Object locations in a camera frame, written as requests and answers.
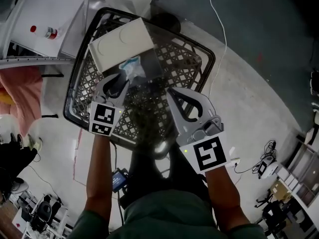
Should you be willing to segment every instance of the white cable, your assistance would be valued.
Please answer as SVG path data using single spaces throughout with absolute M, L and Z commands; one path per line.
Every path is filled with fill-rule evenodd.
M 224 39 L 225 39 L 225 50 L 224 50 L 224 53 L 223 53 L 223 55 L 221 56 L 221 59 L 220 59 L 220 61 L 219 61 L 217 73 L 216 73 L 216 75 L 215 75 L 215 77 L 214 77 L 214 79 L 213 79 L 213 81 L 212 81 L 212 83 L 211 83 L 211 85 L 210 85 L 210 87 L 209 87 L 209 95 L 208 95 L 208 98 L 210 99 L 211 89 L 212 89 L 213 84 L 214 84 L 214 81 L 215 81 L 215 79 L 216 79 L 216 77 L 217 77 L 217 75 L 218 75 L 221 61 L 223 60 L 223 58 L 224 58 L 224 56 L 225 56 L 225 54 L 226 54 L 226 50 L 227 50 L 227 39 L 226 39 L 226 34 L 225 34 L 224 25 L 223 25 L 223 23 L 221 22 L 221 20 L 220 20 L 220 18 L 219 18 L 219 16 L 218 16 L 218 13 L 217 13 L 217 11 L 215 10 L 215 7 L 213 6 L 211 0 L 209 0 L 209 2 L 210 2 L 210 6 L 213 8 L 214 12 L 216 13 L 216 16 L 217 16 L 217 18 L 218 18 L 218 20 L 219 20 L 219 23 L 220 23 L 221 27 L 223 28 Z

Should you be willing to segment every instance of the gray floor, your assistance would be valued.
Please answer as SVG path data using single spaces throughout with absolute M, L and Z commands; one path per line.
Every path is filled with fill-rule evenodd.
M 309 60 L 313 38 L 292 0 L 212 0 L 224 24 L 229 47 L 275 90 L 303 131 L 312 126 Z M 159 0 L 224 42 L 209 0 Z

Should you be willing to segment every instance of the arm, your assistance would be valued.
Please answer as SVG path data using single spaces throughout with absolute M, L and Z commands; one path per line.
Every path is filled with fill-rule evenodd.
M 250 224 L 240 207 L 240 196 L 226 168 L 219 167 L 205 173 L 209 196 L 220 230 Z
M 106 136 L 95 135 L 86 194 L 88 198 L 84 210 L 99 214 L 109 223 L 112 205 L 112 168 L 110 141 Z

